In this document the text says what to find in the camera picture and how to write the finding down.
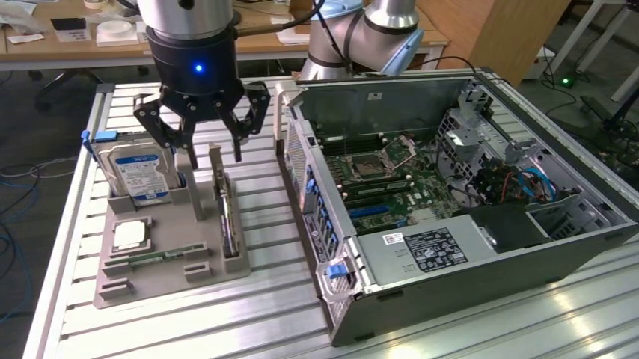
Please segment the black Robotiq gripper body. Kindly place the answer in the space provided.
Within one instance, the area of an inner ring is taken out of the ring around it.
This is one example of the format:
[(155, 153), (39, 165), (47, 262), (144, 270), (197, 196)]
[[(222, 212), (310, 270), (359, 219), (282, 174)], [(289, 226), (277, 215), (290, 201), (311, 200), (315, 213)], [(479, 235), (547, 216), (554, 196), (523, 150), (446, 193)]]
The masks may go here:
[(223, 109), (245, 95), (237, 69), (235, 32), (226, 28), (211, 37), (182, 40), (147, 30), (150, 48), (160, 75), (160, 100), (190, 122), (219, 120)]

